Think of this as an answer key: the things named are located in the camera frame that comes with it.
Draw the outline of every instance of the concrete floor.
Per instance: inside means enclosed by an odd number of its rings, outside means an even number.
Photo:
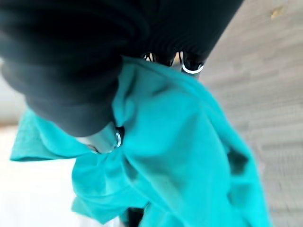
[[[246,0],[200,80],[265,163],[276,226],[303,227],[303,1],[280,3]]]

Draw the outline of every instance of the metal ring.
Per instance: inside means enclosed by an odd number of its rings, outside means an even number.
[[[188,74],[197,74],[197,73],[200,73],[202,71],[202,69],[204,68],[204,65],[201,65],[200,68],[198,68],[197,70],[188,70],[186,67],[185,67],[185,64],[182,63],[182,69],[184,70],[184,72],[188,73]]]
[[[117,138],[118,142],[117,142],[117,145],[115,146],[115,148],[118,148],[122,144],[121,135],[119,132],[116,132],[116,138]]]

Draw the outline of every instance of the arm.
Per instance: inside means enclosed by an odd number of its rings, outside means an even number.
[[[122,65],[115,51],[128,42],[118,17],[112,15],[115,22],[102,17],[104,10],[111,13],[108,7],[80,3],[0,3],[5,80],[38,115],[75,137],[114,121],[111,103]]]

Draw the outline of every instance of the black knit fabric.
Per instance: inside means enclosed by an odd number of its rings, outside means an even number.
[[[121,55],[206,58],[242,0],[2,0],[3,76],[73,136],[113,120]]]

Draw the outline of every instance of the turquoise shirt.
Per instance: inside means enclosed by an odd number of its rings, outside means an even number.
[[[124,58],[113,102],[123,145],[96,155],[28,110],[11,160],[76,158],[73,210],[106,223],[145,208],[141,227],[271,227],[249,147],[195,79]]]

